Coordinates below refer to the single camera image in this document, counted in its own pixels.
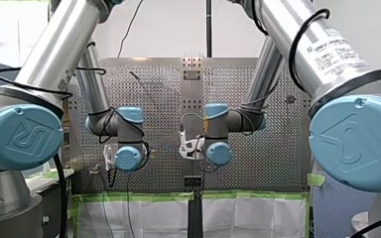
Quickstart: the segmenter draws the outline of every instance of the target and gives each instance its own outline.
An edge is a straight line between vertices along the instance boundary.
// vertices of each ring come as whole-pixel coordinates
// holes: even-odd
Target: robotic arm
[[[310,144],[318,163],[344,184],[381,192],[381,69],[370,67],[328,26],[327,9],[308,0],[235,2],[269,37],[247,102],[234,111],[225,104],[205,106],[204,155],[222,165],[220,159],[231,157],[228,132],[264,127],[262,108],[286,60],[294,83],[313,99]]]
[[[149,153],[143,149],[143,112],[109,106],[90,37],[121,1],[62,1],[15,82],[0,86],[0,171],[37,167],[60,149],[63,139],[61,95],[76,72],[89,114],[87,126],[98,136],[117,136],[115,166],[135,171]]]

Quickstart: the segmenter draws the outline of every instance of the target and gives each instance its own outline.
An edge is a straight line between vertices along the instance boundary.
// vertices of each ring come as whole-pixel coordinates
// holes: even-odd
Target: black cable
[[[113,230],[110,226],[110,223],[109,223],[109,220],[107,218],[107,213],[106,213],[106,205],[105,205],[105,194],[107,193],[107,191],[109,190],[109,182],[111,181],[110,179],[110,171],[107,172],[107,181],[104,179],[103,175],[102,175],[102,171],[99,167],[99,172],[98,174],[100,175],[100,178],[104,184],[104,191],[103,191],[103,197],[101,199],[101,204],[103,205],[103,214],[104,214],[104,220],[106,221],[106,224],[107,224],[107,227],[109,228],[110,230],[110,234],[111,234],[111,237],[114,238],[114,235],[113,235]]]
[[[129,182],[131,181],[132,174],[128,174],[128,178],[126,180],[126,203],[128,208],[128,220],[129,220],[129,227],[131,228],[132,237],[135,238],[135,232],[132,228],[132,221],[131,221],[131,208],[130,208],[130,202],[129,202]]]
[[[317,10],[313,15],[311,15],[300,27],[299,31],[296,33],[295,38],[293,39],[292,46],[290,48],[290,54],[289,54],[289,70],[290,70],[290,76],[293,80],[293,83],[298,87],[301,91],[306,92],[305,88],[301,85],[299,81],[299,76],[296,72],[296,52],[297,48],[299,46],[300,39],[305,34],[305,32],[308,30],[308,28],[311,26],[311,23],[316,21],[318,17],[324,17],[326,19],[329,19],[330,17],[330,11],[329,9],[322,8],[320,10]]]
[[[67,195],[66,195],[66,180],[64,179],[64,167],[62,166],[61,158],[56,153],[54,155],[55,165],[58,171],[60,189],[61,189],[61,227],[60,236],[64,238],[66,235],[66,222],[67,222]]]
[[[139,10],[139,8],[141,7],[141,4],[142,4],[143,1],[144,1],[144,0],[141,0],[141,1],[139,2],[138,7],[137,7],[137,9],[135,10],[134,16],[132,17],[132,20],[131,20],[131,22],[129,23],[128,30],[126,31],[126,34],[125,34],[125,36],[123,37],[122,42],[120,43],[119,53],[117,54],[117,57],[118,57],[118,58],[120,57],[120,54],[122,53],[122,50],[123,50],[123,43],[125,42],[126,38],[127,38],[128,35],[129,35],[129,31],[131,30],[132,24],[133,24],[134,21],[135,21],[135,17],[137,16],[138,10]]]
[[[255,1],[256,0],[252,0],[253,21],[255,22],[255,26],[259,29],[259,31],[261,31],[261,33],[263,33],[265,36],[269,36],[267,30],[265,30],[265,28],[262,26],[262,22],[259,20],[257,14],[256,14]]]
[[[76,69],[82,71],[96,71],[100,75],[107,73],[107,70],[101,67],[77,67]]]
[[[114,186],[114,183],[116,182],[116,173],[117,173],[117,169],[114,169],[114,173],[113,173],[113,179],[111,181],[109,181],[109,187],[113,187]]]
[[[354,235],[352,235],[350,238],[362,238],[364,234],[367,232],[374,230],[381,226],[381,220],[376,221],[375,223],[368,225],[364,227],[363,229],[357,231]]]
[[[112,138],[111,136],[108,136],[108,132],[107,132],[106,128],[107,128],[107,125],[110,123],[111,118],[114,115],[115,109],[113,107],[110,107],[109,110],[111,110],[112,112],[110,113],[109,116],[106,116],[106,118],[104,119],[103,127],[101,128],[100,135],[98,135],[98,143],[100,143],[100,144],[104,144]]]
[[[101,200],[101,203],[103,205],[103,213],[104,213],[104,219],[106,220],[106,224],[107,224],[107,227],[109,228],[110,230],[110,234],[111,234],[111,237],[114,238],[114,235],[113,235],[113,230],[110,226],[110,223],[109,223],[109,220],[107,219],[107,213],[106,213],[106,205],[105,205],[105,194],[107,193],[107,191],[103,192],[103,199]]]
[[[0,73],[7,72],[7,71],[19,71],[19,70],[21,70],[20,67],[3,67],[3,68],[0,68]],[[68,92],[68,91],[55,91],[55,90],[40,88],[40,87],[36,87],[36,86],[31,86],[31,85],[28,85],[28,84],[23,84],[23,83],[19,83],[19,82],[10,80],[10,79],[8,79],[8,78],[6,78],[4,76],[1,76],[1,75],[0,75],[0,81],[12,84],[14,86],[17,86],[17,87],[20,87],[20,88],[23,88],[23,89],[29,89],[29,90],[35,90],[35,91],[42,91],[42,92],[47,92],[47,93],[54,93],[54,94],[59,94],[59,95],[65,95],[65,97],[63,99],[66,99],[66,98],[69,98],[69,97],[73,96],[73,94],[71,92]]]

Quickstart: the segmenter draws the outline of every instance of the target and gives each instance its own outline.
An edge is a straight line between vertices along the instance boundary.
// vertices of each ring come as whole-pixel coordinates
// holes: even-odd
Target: pegboard
[[[238,107],[246,95],[256,60],[202,59],[197,65],[201,92],[194,95],[203,97],[194,101],[226,102],[230,107]],[[141,106],[144,110],[145,140],[150,143],[153,157],[142,171],[133,174],[131,190],[184,190],[184,171],[189,168],[184,168],[188,164],[183,163],[178,152],[181,90],[184,90],[181,84],[184,71],[190,68],[183,62],[184,59],[104,59],[100,63],[107,69],[104,82],[111,105]],[[294,96],[295,103],[286,103],[288,96]],[[100,192],[106,189],[103,146],[83,126],[86,112],[80,93],[75,103],[72,112],[78,128],[75,135],[82,165],[74,176],[73,190]],[[285,70],[269,102],[267,129],[251,137],[230,134],[233,160],[215,173],[204,175],[204,188],[303,190],[310,166],[309,145],[303,139],[307,136],[304,130],[308,125],[308,104]],[[124,190],[126,180],[127,174],[118,172],[114,189]]]
[[[225,102],[238,108],[247,94],[255,62],[255,59],[203,59],[203,103]],[[290,103],[289,98],[296,100]],[[268,102],[266,129],[251,136],[230,133],[233,159],[228,166],[204,175],[204,189],[307,189],[309,104],[284,68]]]

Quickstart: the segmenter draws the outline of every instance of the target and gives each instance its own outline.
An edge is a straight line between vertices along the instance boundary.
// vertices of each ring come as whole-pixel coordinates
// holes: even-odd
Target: metal frame
[[[215,94],[211,93],[209,90],[210,87],[218,87],[208,84],[222,83],[223,85],[221,86],[225,91],[219,91],[221,91],[223,95],[235,96],[228,103],[231,107],[237,107],[238,104],[244,100],[255,64],[256,59],[103,59],[101,61],[101,66],[108,70],[104,80],[111,104],[113,106],[131,104],[144,105],[146,117],[144,130],[147,134],[146,139],[150,141],[150,144],[152,141],[154,142],[154,140],[159,140],[159,144],[165,144],[165,140],[167,140],[172,145],[176,145],[175,143],[177,143],[178,147],[180,117],[183,113],[194,112],[202,115],[203,104],[214,101],[227,101],[227,98],[216,97]],[[154,103],[147,98],[147,92],[142,88],[142,85],[139,83],[134,85],[127,84],[130,83],[130,80],[135,80],[132,75],[128,74],[127,70],[136,70],[139,72],[138,76],[142,76],[146,81],[145,83],[158,83],[157,80],[161,80],[163,83],[171,83],[177,92],[170,98],[172,94],[166,95],[166,93],[169,93],[166,91],[168,89],[149,85],[148,90],[151,90],[149,93],[154,93],[155,96],[159,96],[159,94],[165,96],[163,97],[163,105],[160,105],[159,109],[157,109],[158,106],[149,108],[149,105]],[[195,70],[198,70],[200,80],[185,79],[185,72],[189,70],[193,70],[192,74],[194,74]],[[230,73],[230,75],[220,75],[219,78],[223,79],[221,81],[216,81],[218,78],[210,77],[212,72],[218,73],[219,71],[222,73]],[[227,86],[227,83],[232,83],[233,80],[236,81],[237,84]],[[156,143],[156,145],[153,145],[155,158],[151,160],[148,167],[132,176],[131,190],[144,192],[194,190],[195,187],[185,187],[184,179],[186,177],[201,178],[204,176],[206,179],[201,182],[204,188],[201,187],[200,189],[256,189],[284,192],[307,191],[309,188],[307,186],[306,174],[310,172],[311,167],[308,143],[308,109],[310,100],[305,94],[293,86],[287,71],[283,72],[280,80],[280,85],[270,99],[270,108],[267,109],[267,114],[270,117],[267,122],[267,129],[256,132],[251,138],[244,138],[242,135],[235,133],[230,134],[230,143],[232,146],[237,146],[237,148],[234,149],[236,149],[236,158],[238,158],[233,160],[230,165],[221,168],[214,174],[203,175],[199,167],[204,169],[206,163],[199,165],[199,162],[185,161],[180,158],[176,148],[167,148],[166,145],[158,145]],[[138,94],[133,97],[128,97],[127,93],[131,93],[130,91]],[[286,96],[294,96],[296,101],[293,104],[284,103],[284,101],[289,99],[286,98]],[[80,148],[83,157],[83,170],[79,171],[75,176],[76,184],[79,185],[79,187],[77,187],[78,189],[75,189],[74,192],[101,192],[104,190],[104,183],[102,182],[101,176],[106,178],[103,166],[104,159],[102,156],[103,146],[98,145],[98,138],[88,134],[83,125],[80,125],[86,117],[80,96],[77,99],[77,108],[78,111],[73,110],[70,115],[72,122],[77,122],[76,128],[73,127],[75,129],[73,129],[74,131],[72,131],[71,134],[77,137],[78,143],[81,146],[85,145],[86,147]],[[155,116],[156,110],[162,110],[165,114],[164,117]],[[286,122],[274,122],[277,118],[286,118]],[[201,122],[193,117],[187,118],[185,123],[189,137],[194,137],[195,134],[199,133],[202,126]],[[288,124],[287,128],[285,128],[286,130],[283,131],[283,127],[280,123],[283,125]],[[270,145],[266,145],[266,143],[268,143],[266,140],[270,140]],[[171,152],[164,153],[163,150],[171,150]],[[259,158],[244,158],[247,156],[247,153],[251,152],[268,155],[268,153],[277,153],[277,150],[283,150],[279,151],[278,156],[275,157],[277,161],[269,157],[266,158],[265,155]],[[95,156],[92,158],[89,154],[96,155],[99,158],[96,159]],[[255,163],[257,160],[266,161],[261,161],[258,164],[250,164]],[[168,182],[173,184],[174,187],[163,187],[161,183],[167,179],[170,179]],[[267,183],[264,182],[263,179],[271,179],[272,181]],[[126,174],[118,173],[114,189],[124,190],[125,180]],[[134,180],[139,180],[140,184],[150,183],[152,186],[140,186],[134,184]]]

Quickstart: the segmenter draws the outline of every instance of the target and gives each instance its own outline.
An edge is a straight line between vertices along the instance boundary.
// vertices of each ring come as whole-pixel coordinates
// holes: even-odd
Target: silver arm segment
[[[284,66],[284,58],[274,41],[267,37],[255,67],[255,73],[249,85],[246,99],[243,104],[262,108],[266,106],[268,94]]]
[[[98,54],[94,43],[85,49],[79,61],[83,68],[98,68]],[[77,70],[76,78],[84,98],[85,109],[88,114],[98,114],[110,108],[106,88],[101,73],[95,70]]]
[[[256,63],[245,101],[237,111],[228,113],[229,132],[248,132],[264,128],[264,111],[268,97],[278,83],[283,66],[283,56],[274,41],[267,37]]]
[[[66,91],[100,10],[87,0],[62,1],[23,65],[16,82]],[[34,92],[58,105],[53,94]]]

